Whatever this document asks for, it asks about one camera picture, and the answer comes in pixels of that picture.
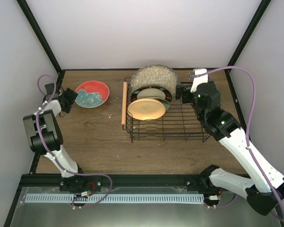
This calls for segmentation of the light teal flower plate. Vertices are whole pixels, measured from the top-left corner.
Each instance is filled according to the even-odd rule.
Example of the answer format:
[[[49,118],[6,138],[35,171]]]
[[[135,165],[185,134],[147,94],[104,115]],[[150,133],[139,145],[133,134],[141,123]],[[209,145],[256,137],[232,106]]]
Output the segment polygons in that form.
[[[165,99],[162,99],[161,102],[163,103],[166,111],[170,108],[170,102],[165,100]]]

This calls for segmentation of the red teal glazed plate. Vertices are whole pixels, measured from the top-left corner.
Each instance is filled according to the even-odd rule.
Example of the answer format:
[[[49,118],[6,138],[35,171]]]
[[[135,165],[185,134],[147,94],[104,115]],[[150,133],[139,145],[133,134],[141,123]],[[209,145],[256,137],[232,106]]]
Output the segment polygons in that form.
[[[96,80],[86,81],[80,84],[75,92],[78,94],[75,103],[83,108],[95,108],[101,106],[109,97],[108,86]]]

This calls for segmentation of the peach yellow plate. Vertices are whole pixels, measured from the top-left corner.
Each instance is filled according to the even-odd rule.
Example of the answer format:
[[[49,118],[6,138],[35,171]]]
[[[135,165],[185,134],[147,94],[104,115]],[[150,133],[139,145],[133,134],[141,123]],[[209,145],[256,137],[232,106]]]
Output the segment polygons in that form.
[[[142,98],[133,101],[127,108],[128,113],[137,120],[156,120],[166,111],[164,104],[153,98]]]

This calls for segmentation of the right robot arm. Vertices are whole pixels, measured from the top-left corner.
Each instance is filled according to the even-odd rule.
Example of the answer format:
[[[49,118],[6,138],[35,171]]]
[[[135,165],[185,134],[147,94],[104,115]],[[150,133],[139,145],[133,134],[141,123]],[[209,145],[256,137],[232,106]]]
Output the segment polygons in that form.
[[[227,189],[245,198],[258,214],[268,215],[284,199],[284,175],[255,148],[235,117],[221,108],[221,94],[213,82],[196,88],[177,85],[176,99],[190,103],[205,132],[224,146],[241,164],[249,178],[211,165],[201,178],[205,190]]]

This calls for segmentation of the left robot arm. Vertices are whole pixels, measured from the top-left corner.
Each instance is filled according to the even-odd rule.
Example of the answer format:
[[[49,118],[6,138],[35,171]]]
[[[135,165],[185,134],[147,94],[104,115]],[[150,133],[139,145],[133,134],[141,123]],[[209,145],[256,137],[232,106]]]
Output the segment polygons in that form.
[[[80,175],[83,170],[63,147],[62,132],[56,120],[62,112],[70,112],[78,94],[69,88],[60,91],[54,85],[45,85],[46,94],[42,106],[35,113],[23,117],[28,144],[33,152],[51,160],[61,172],[62,178],[72,177],[71,186],[82,191],[87,187],[87,179]]]

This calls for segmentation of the speckled beige large plate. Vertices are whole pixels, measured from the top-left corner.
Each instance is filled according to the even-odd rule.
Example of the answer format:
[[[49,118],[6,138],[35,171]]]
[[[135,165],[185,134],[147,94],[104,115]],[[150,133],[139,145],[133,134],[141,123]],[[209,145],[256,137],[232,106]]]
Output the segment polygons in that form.
[[[131,77],[129,91],[149,86],[159,86],[169,91],[174,98],[178,74],[170,67],[161,64],[151,64],[137,70]]]

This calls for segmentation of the dark striped rim plate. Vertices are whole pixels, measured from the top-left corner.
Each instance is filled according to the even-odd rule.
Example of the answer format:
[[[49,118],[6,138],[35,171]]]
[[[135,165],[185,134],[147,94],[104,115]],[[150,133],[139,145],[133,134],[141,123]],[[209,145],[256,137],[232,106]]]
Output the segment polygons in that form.
[[[162,99],[165,99],[171,103],[172,95],[167,89],[163,87],[146,86],[135,90],[131,94],[131,102],[141,98],[154,98],[160,102]]]

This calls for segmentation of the black enclosure frame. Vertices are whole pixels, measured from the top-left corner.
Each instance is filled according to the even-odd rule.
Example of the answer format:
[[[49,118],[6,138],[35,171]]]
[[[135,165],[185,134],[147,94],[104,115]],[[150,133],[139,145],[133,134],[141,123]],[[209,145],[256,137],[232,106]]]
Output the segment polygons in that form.
[[[19,0],[17,1],[17,3],[20,6],[27,21],[32,27],[36,37],[38,38],[40,44],[42,45],[45,53],[47,54],[50,62],[52,63],[52,65],[54,66],[54,69],[56,70],[58,74],[58,77],[55,82],[55,85],[56,85],[55,91],[64,93],[64,90],[62,88],[62,82],[63,82],[66,71],[60,67],[27,1]],[[252,36],[254,30],[256,29],[258,23],[260,22],[262,16],[267,10],[269,4],[270,4],[270,1],[268,0],[263,0],[260,2],[255,14],[253,15],[253,18],[251,19],[237,48],[234,51],[234,54],[232,55],[229,61],[229,64],[235,64],[237,62],[246,44],[248,43],[250,37]],[[57,186],[59,183],[62,183],[62,178],[60,177],[59,174],[39,174],[36,172],[40,157],[41,157],[40,152],[36,152],[34,154],[31,167],[29,169],[29,173],[21,176],[20,183],[16,190],[12,205],[10,207],[8,216],[4,224],[6,227],[11,226],[12,219],[14,218],[15,213],[16,213],[17,204],[20,202],[20,193],[21,193],[22,188],[38,187],[38,186],[51,187],[51,186]],[[116,175],[116,174],[112,174],[111,176],[113,178],[113,188],[114,189],[120,188],[120,187],[125,187],[125,188],[134,188],[134,187],[146,188],[146,187],[163,187],[163,186],[178,187],[178,186],[183,186],[184,183],[187,183],[188,189],[199,192],[201,194],[210,194],[210,193],[217,191],[217,188],[214,187],[209,182],[209,178],[208,178],[209,172],[211,170],[215,170],[215,168],[216,168],[215,165],[211,165],[198,175]]]

